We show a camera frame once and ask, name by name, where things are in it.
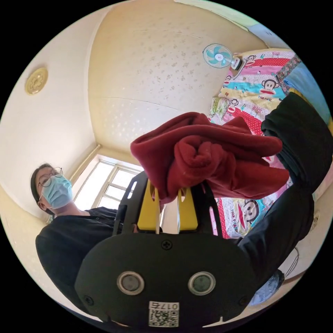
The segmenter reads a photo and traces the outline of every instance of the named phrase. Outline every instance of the round ceiling fixture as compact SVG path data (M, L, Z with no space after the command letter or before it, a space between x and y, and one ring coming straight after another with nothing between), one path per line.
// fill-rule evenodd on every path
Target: round ceiling fixture
M48 70L45 67L35 70L27 79L25 91L29 95L39 93L45 86L48 80Z

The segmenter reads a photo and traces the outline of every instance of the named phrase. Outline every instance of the blue cloth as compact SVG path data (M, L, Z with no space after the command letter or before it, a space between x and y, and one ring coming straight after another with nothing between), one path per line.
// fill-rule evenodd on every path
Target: blue cloth
M277 271L252 297L249 306L258 305L271 298L284 282L284 274Z
M316 80L303 62L300 62L291 73L285 77L283 82L287 86L299 91L316 109L326 125L328 125L331 114L325 97Z

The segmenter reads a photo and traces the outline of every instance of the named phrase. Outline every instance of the red towel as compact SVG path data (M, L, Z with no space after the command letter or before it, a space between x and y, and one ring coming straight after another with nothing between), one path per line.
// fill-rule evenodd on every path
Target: red towel
M289 173L270 168L262 157L281 149L280 139L253 135L241 117L220 126L196 112L175 117L131 143L163 204L173 201L179 189L204 180L216 198L270 195L287 182Z

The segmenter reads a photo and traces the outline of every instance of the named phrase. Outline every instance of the electric fan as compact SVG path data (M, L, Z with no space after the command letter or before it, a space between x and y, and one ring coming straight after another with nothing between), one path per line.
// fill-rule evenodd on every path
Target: electric fan
M215 68L224 68L231 65L231 68L238 70L243 61L233 57L231 52L221 44L210 44L203 50L206 63Z

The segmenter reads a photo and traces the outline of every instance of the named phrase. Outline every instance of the blue surgical mask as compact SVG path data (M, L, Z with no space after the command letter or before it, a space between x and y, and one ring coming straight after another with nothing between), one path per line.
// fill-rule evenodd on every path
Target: blue surgical mask
M51 177L51 184L43 187L42 196L51 205L50 208L58 209L68 205L72 199L72 185L64 176Z

